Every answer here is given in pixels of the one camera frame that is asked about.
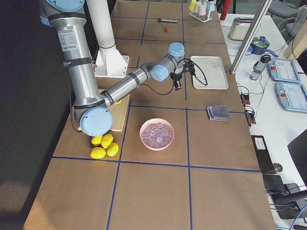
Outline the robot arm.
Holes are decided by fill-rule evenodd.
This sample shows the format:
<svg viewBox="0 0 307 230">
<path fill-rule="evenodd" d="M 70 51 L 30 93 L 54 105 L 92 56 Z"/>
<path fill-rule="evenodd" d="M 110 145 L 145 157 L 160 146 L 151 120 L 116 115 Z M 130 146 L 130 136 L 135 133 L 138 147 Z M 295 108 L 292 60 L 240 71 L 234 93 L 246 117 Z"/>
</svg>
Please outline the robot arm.
<svg viewBox="0 0 307 230">
<path fill-rule="evenodd" d="M 75 94 L 75 119 L 81 131 L 89 136 L 105 134 L 112 126 L 109 106 L 137 89 L 147 79 L 158 82 L 172 77 L 174 89 L 180 88 L 182 74 L 191 70 L 184 61 L 185 50 L 181 43 L 172 43 L 168 53 L 159 62 L 145 62 L 106 90 L 99 92 L 87 44 L 84 25 L 88 6 L 98 46 L 107 75 L 111 68 L 124 69 L 127 62 L 116 49 L 108 4 L 105 0 L 42 0 L 41 23 L 53 27 L 58 34 L 67 69 Z"/>
</svg>

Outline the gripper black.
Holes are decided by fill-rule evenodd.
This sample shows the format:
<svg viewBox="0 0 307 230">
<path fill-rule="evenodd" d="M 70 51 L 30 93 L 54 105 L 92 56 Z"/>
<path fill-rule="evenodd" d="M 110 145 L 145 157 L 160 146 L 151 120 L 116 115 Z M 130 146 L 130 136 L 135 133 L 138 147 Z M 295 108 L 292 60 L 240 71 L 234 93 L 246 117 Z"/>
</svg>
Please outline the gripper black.
<svg viewBox="0 0 307 230">
<path fill-rule="evenodd" d="M 179 68 L 170 73 L 170 78 L 174 82 L 175 90 L 180 90 L 182 88 L 180 80 L 182 75 L 187 72 L 189 72 L 191 76 L 194 75 L 194 64 L 191 60 L 183 62 Z"/>
</svg>

